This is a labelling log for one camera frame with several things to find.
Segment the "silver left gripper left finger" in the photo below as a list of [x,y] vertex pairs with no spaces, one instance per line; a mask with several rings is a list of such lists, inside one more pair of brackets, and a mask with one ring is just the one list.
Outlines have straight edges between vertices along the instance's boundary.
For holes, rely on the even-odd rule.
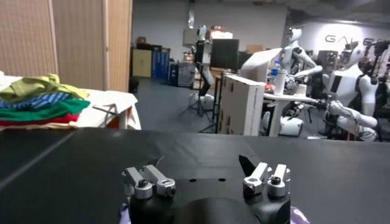
[[137,170],[135,167],[126,168],[121,172],[125,196],[147,200],[155,194],[173,198],[176,194],[176,182],[163,175],[154,165],[146,165]]

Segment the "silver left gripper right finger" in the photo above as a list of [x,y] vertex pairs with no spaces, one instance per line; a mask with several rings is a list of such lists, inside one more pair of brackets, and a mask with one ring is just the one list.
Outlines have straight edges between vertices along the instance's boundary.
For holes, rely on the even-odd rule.
[[284,197],[291,194],[291,170],[285,164],[278,164],[273,169],[268,163],[257,165],[243,155],[239,163],[245,174],[243,179],[244,197],[254,197],[265,191],[268,197]]

